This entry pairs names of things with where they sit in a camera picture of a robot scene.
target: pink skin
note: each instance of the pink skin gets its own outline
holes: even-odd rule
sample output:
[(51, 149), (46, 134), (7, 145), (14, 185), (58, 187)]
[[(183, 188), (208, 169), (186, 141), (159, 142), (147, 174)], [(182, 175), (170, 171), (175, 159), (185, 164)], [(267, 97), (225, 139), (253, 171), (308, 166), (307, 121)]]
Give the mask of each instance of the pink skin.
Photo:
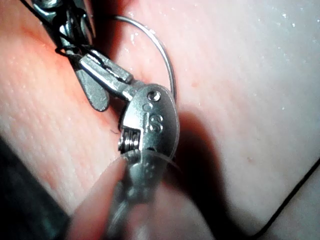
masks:
[[(319, 1), (123, 1), (117, 13), (147, 24), (171, 56), (178, 161), (189, 140), (203, 143), (197, 154), (214, 156), (228, 216), (256, 233), (319, 158)], [(71, 215), (102, 172), (116, 181), (117, 111), (90, 107), (68, 60), (19, 1), (0, 2), (0, 23), (0, 134)], [(141, 32), (117, 24), (108, 39), (104, 50), (136, 79), (169, 86)], [(318, 170), (265, 239), (319, 238), (319, 178)]]

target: finger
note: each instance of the finger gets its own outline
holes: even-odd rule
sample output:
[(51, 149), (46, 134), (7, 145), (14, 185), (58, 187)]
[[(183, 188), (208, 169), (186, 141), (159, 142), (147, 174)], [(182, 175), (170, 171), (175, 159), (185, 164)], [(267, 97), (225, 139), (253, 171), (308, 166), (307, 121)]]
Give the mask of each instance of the finger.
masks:
[[(113, 239), (106, 229), (114, 189), (123, 174), (124, 161), (120, 160), (101, 175), (75, 211), (65, 234), (67, 240)], [(168, 183), (158, 186), (153, 202), (131, 208), (120, 235), (125, 240), (213, 239), (208, 225), (191, 199)]]
[(67, 240), (96, 240), (102, 235), (116, 183), (124, 174), (124, 161), (113, 162), (77, 208), (67, 230)]

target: wire ring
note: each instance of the wire ring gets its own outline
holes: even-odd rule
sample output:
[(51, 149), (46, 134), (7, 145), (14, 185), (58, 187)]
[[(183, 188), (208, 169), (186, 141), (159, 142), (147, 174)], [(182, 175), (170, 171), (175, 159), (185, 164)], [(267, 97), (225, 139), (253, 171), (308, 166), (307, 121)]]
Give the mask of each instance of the wire ring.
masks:
[(156, 48), (160, 51), (161, 56), (165, 62), (166, 69), (168, 71), (169, 75), (169, 80), (170, 80), (170, 88), (171, 88), (171, 93), (173, 95), (174, 101), (177, 101), (177, 86), (176, 86), (176, 77), (175, 77), (175, 72), (174, 68), (172, 66), (172, 63), (170, 61), (169, 55), (163, 46), (163, 44), (159, 41), (159, 39), (144, 25), (142, 25), (140, 22), (133, 20), (132, 18), (126, 17), (126, 16), (121, 16), (121, 15), (112, 15), (111, 16), (112, 20), (120, 21), (120, 22), (125, 22), (128, 24), (131, 24), (141, 31), (143, 31), (154, 43)]

